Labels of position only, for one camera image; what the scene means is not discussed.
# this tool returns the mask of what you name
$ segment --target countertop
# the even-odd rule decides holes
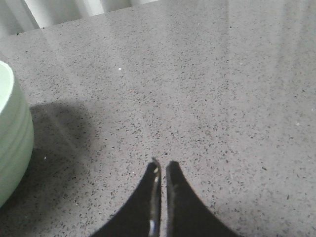
[[[161,0],[0,39],[35,127],[0,236],[89,236],[152,157],[239,235],[316,236],[315,11]]]

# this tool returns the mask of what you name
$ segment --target white wall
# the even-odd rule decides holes
[[[155,0],[0,0],[0,37]]]

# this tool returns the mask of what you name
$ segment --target bowl rim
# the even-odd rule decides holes
[[[5,109],[6,105],[8,104],[9,100],[10,100],[10,97],[11,97],[11,94],[12,94],[12,91],[13,91],[13,86],[14,86],[14,73],[13,73],[13,70],[11,69],[11,67],[6,64],[5,62],[1,61],[0,60],[0,66],[3,66],[9,73],[9,89],[8,89],[8,94],[5,96],[4,98],[4,103],[1,104],[0,103],[0,115],[2,113],[2,111]]]

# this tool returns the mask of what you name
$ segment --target gray speckled countertop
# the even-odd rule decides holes
[[[35,126],[0,236],[89,236],[152,157],[240,235],[316,236],[315,11],[161,0],[0,39]]]

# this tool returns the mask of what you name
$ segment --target ceramic bowl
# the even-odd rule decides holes
[[[25,173],[33,141],[29,106],[12,69],[0,61],[0,206]]]

